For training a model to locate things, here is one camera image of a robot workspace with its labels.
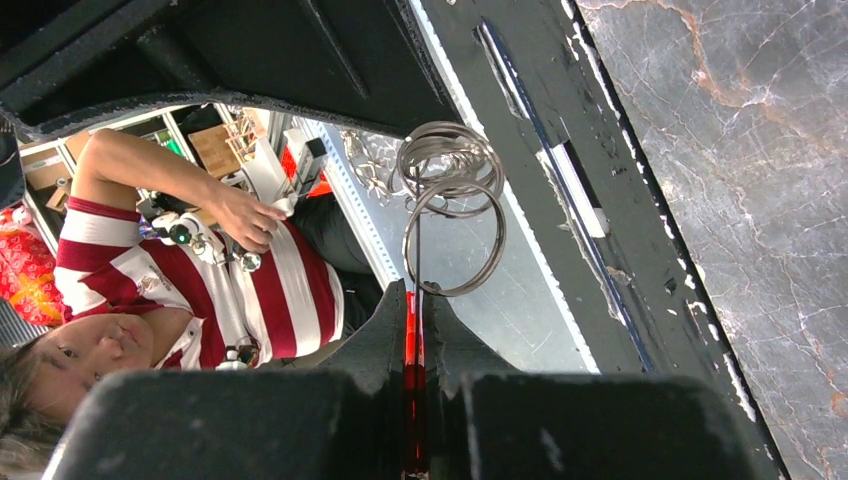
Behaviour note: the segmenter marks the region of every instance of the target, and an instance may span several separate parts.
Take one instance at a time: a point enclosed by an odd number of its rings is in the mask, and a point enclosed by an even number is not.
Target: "person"
[[[258,270],[213,266],[142,240],[137,188],[210,213]],[[334,197],[291,219],[145,140],[101,130],[86,144],[59,239],[65,323],[0,354],[0,470],[41,470],[85,395],[118,371],[215,368],[226,348],[258,363],[314,352],[370,318],[382,291]]]

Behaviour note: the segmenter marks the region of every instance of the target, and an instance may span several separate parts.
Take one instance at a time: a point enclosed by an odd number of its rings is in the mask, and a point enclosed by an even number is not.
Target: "striped shirt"
[[[264,363],[307,355],[341,336],[338,276],[288,222],[248,274],[207,264],[186,246],[142,240],[136,212],[78,198],[67,209],[54,272],[65,321],[162,307],[192,314],[157,368],[215,368],[227,346],[251,340]]]

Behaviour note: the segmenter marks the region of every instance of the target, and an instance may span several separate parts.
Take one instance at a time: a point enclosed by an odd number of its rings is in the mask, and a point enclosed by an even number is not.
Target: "marble floor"
[[[848,4],[578,4],[790,473],[848,478]]]

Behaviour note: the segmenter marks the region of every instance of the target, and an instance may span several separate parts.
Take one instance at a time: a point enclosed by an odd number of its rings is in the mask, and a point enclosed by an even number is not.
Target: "red bag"
[[[53,282],[56,260],[37,232],[13,219],[13,212],[26,217],[11,208],[0,212],[0,296],[33,325],[61,325],[62,296]]]

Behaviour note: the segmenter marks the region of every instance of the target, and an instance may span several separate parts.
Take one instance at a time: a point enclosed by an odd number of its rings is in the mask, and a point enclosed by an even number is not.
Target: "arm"
[[[74,197],[135,210],[136,188],[173,195],[211,213],[248,250],[267,249],[279,210],[217,181],[185,159],[132,135],[100,130],[86,144],[72,184]]]

